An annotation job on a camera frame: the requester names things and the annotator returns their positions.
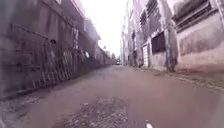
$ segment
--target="building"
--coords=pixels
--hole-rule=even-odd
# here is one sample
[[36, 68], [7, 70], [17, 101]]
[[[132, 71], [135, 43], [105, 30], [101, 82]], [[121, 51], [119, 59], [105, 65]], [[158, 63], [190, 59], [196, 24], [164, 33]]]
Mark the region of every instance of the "building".
[[223, 0], [174, 2], [178, 69], [223, 69]]
[[126, 7], [131, 8], [125, 14], [128, 21], [125, 20], [124, 26], [128, 24], [128, 29], [122, 28], [123, 62], [158, 70], [223, 67], [222, 0], [128, 0], [128, 3], [132, 4]]
[[52, 86], [97, 67], [100, 38], [80, 3], [0, 1], [0, 94]]
[[175, 65], [175, 34], [171, 10], [163, 0], [129, 0], [129, 63], [159, 70]]

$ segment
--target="overcast sky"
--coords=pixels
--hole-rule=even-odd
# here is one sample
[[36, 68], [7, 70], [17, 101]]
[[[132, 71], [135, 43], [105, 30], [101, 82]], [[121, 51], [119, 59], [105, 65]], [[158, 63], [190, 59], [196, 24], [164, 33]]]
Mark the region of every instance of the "overcast sky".
[[121, 29], [127, 0], [81, 0], [86, 16], [91, 18], [101, 41], [99, 45], [120, 54]]

